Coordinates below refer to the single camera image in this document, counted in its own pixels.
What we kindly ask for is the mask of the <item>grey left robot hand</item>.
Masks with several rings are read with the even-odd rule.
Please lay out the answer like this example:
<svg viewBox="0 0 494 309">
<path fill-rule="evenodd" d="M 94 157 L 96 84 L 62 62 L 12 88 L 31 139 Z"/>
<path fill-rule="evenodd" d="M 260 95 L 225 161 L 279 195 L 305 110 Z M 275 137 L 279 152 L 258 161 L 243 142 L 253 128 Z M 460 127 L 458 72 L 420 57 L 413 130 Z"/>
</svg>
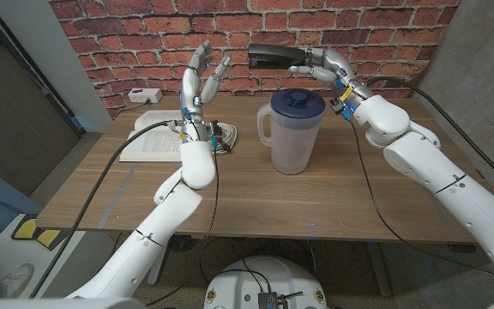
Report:
<svg viewBox="0 0 494 309">
<path fill-rule="evenodd" d="M 213 59 L 211 42 L 206 40 L 194 52 L 184 71 L 179 93 L 180 109 L 183 115 L 182 142 L 207 141 L 207 126 L 203 122 L 202 107 L 214 100 L 220 83 L 230 63 L 230 56 L 222 58 L 214 73 L 207 79 L 200 92 L 201 76 Z"/>
</svg>

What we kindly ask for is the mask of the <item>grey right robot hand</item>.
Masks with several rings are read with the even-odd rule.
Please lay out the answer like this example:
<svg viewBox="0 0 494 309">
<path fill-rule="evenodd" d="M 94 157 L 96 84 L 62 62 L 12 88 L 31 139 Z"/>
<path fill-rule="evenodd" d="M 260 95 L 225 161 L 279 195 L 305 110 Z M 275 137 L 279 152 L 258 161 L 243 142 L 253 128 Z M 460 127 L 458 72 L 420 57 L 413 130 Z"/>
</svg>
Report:
<svg viewBox="0 0 494 309">
<path fill-rule="evenodd" d="M 374 94 L 363 84 L 348 61 L 337 51 L 303 47 L 305 60 L 288 70 L 327 83 L 341 103 L 353 110 Z"/>
</svg>

